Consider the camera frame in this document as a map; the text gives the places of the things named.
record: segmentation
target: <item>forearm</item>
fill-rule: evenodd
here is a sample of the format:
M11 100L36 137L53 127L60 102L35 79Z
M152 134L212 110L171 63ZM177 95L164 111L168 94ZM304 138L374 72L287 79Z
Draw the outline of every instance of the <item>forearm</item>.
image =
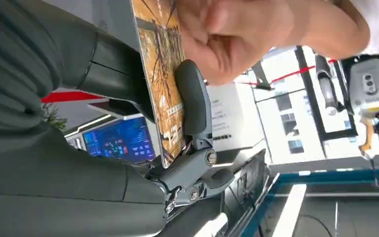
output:
M360 53L369 40L369 29L353 5L335 6L323 0L287 1L297 14L291 34L280 46L307 45L334 59Z

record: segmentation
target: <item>red stripe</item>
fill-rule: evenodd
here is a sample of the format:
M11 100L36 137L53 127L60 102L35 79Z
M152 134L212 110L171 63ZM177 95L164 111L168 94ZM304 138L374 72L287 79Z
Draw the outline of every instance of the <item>red stripe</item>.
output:
M88 94L81 91L52 92L47 97L41 99L43 103L77 101L77 100L95 100L103 97Z
M329 60L329 63L333 63L333 62L336 62L336 60L333 60L333 59ZM305 72L307 72L307 71L309 71L315 67L316 66L302 68L296 72L292 72L292 73L289 73L289 74L284 75L282 77L279 77L277 79L274 79L271 81L271 83L275 83L279 80L290 77L292 75L305 73ZM246 83L246 84L257 85L256 83L251 83L251 82ZM102 99L102 98L103 97L101 97L101 96L92 95L92 94L88 94L88 93L81 92L81 91L70 91L70 92L53 92L50 95L48 95L47 97L44 97L41 101L43 103L54 103L54 102L77 101L77 100L95 100L95 99Z
M331 59L331 60L329 60L328 62L329 62L329 63L334 63L334 62L336 62L336 60ZM284 79L284 78L290 77L290 76L292 76L292 75L296 75L296 74L300 74L300 73L305 73L305 72L307 72L307 71L309 71L309 70L311 70L311 69L313 69L313 68L315 68L315 67L316 67L316 66L311 66L311 67L307 67L307 68L302 68L302 69L300 69L300 70L298 70L298 71L295 71L295 72L289 73L289 74L287 74L287 75L283 75L282 77L279 77L279 78L277 78L277 79L274 79L274 80L271 81L271 83L275 83L275 82L277 82L277 81L279 81L279 80L282 80L282 79ZM242 83L242 84L249 84L249 85L258 85L257 83L254 83L254 82L248 82L248 83L241 82L241 83Z

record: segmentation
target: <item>human hand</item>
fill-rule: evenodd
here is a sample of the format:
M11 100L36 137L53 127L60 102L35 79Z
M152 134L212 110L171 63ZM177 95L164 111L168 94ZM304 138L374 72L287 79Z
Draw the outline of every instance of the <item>human hand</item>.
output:
M211 84L233 81L293 27L290 0L178 0L186 58Z

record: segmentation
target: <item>sign board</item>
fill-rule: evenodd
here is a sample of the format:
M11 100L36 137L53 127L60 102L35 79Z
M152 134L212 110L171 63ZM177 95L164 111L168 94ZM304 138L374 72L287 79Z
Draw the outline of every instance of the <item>sign board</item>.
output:
M209 85L207 91L216 152L251 148L264 138L250 85Z

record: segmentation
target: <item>human finger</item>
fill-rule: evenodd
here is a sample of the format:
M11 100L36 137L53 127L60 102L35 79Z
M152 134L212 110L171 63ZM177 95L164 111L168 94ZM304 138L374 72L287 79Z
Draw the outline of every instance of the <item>human finger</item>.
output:
M185 57L194 61L206 80L215 78L219 70L214 51L204 43L193 38L188 31L181 31Z
M209 78L211 84L232 82L237 76L257 63L261 57L254 48L241 37L220 36L219 42L210 43L215 52L219 70Z
M214 3L206 19L211 34L259 37L273 29L281 0L222 0Z
M177 4L180 25L201 43L207 43L205 19L212 0L179 0Z

